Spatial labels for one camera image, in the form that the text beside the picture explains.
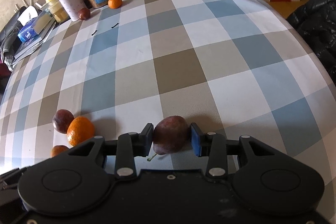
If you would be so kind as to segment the blue tissue pack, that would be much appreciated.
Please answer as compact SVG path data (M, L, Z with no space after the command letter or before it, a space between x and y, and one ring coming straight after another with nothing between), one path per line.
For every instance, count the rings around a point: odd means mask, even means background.
M38 36L42 33L42 30L48 26L49 23L53 23L54 19L33 19L21 28L18 33L18 38L21 42L28 42L30 39Z

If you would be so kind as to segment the orange mandarin by jar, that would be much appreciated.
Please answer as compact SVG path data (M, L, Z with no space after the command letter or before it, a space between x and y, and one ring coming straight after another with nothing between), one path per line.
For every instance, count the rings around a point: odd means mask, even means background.
M122 6L122 0L108 0L108 7L110 9L118 9Z

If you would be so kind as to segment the dark purple plum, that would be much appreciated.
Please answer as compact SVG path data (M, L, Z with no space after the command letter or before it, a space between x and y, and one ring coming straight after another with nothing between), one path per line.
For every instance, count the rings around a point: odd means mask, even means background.
M190 130L181 116L169 116L153 131L153 150L158 155L179 152L190 141Z

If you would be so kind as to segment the small orange mandarin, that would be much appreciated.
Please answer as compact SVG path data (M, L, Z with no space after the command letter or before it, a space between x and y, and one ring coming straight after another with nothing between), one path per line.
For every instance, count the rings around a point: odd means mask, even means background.
M68 151L68 150L69 150L69 148L65 145L56 145L51 149L50 156L55 157L55 156L59 155L60 153Z

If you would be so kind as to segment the yellow lid jar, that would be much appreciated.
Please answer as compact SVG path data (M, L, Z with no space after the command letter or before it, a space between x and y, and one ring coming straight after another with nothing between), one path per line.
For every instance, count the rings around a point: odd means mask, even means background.
M58 23L67 21L70 17L59 0L46 0L49 12Z

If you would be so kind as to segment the stack of books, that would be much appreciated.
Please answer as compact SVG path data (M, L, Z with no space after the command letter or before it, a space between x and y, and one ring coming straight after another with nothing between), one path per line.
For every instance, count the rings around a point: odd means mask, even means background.
M49 38L56 24L54 20L50 21L39 35L22 43L14 55L12 66L14 67L19 61L34 53Z

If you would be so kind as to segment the dark plum by bottle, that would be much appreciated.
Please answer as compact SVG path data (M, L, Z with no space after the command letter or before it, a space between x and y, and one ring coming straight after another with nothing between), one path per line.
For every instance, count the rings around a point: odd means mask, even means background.
M88 20L91 17L91 11L86 7L79 10L77 14L80 20Z

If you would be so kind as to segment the checkered tablecloth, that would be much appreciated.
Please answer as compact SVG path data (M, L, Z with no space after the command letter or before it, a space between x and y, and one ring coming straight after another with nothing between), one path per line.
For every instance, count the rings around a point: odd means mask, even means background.
M335 222L335 85L294 28L263 0L122 1L63 23L15 66L1 102L1 172L67 144L52 126L59 109L106 139L179 115L317 170L318 211Z

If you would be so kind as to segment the black jacket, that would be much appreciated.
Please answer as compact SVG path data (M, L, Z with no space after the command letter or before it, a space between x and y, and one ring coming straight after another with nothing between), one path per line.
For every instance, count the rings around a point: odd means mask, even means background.
M336 0L308 0L288 17L335 82Z

